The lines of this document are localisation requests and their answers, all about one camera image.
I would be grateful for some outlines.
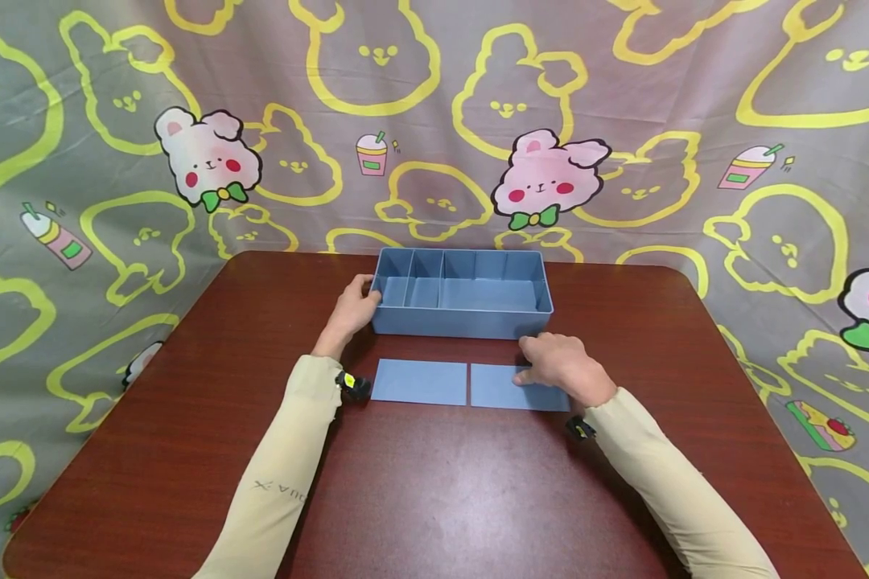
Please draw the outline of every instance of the cartoon bunny print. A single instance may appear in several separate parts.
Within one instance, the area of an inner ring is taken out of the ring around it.
[[[171,161],[177,191],[193,207],[213,213],[223,201],[248,200],[262,177],[262,160],[241,140],[241,121],[225,110],[203,115],[171,106],[154,132]]]
[[[512,231],[555,225],[561,213],[585,205],[603,189],[599,164],[611,153],[600,139],[560,146],[550,129],[522,134],[515,139],[509,168],[492,191],[496,213],[512,218]]]

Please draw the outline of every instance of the green straw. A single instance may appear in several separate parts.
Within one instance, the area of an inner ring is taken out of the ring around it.
[[[32,211],[32,203],[25,202],[23,203],[23,208],[26,209],[26,213],[32,215],[35,219],[40,219],[39,214]]]

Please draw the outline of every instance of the box compartment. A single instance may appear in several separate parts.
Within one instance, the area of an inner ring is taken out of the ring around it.
[[[518,339],[553,312],[538,251],[385,248],[378,334]]]

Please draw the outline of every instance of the red circle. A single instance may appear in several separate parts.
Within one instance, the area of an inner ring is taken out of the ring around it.
[[[831,418],[830,420],[828,420],[827,428],[830,428],[830,430],[834,431],[837,434],[841,434],[844,437],[850,433],[850,431],[846,429],[846,425],[844,425],[844,423],[838,418]]]

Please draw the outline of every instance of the person's hand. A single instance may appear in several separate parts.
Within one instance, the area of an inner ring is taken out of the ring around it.
[[[364,295],[364,287],[371,281],[371,273],[357,274],[348,287],[344,288],[344,292],[338,297],[335,311],[332,311],[332,316],[312,350],[312,355],[341,358],[341,352],[351,341],[351,337],[371,321],[373,312],[382,299],[382,294],[376,290]]]
[[[616,394],[617,386],[605,368],[588,357],[579,338],[544,331],[537,338],[524,336],[518,343],[532,366],[515,374],[515,384],[558,386],[583,407],[601,406]]]

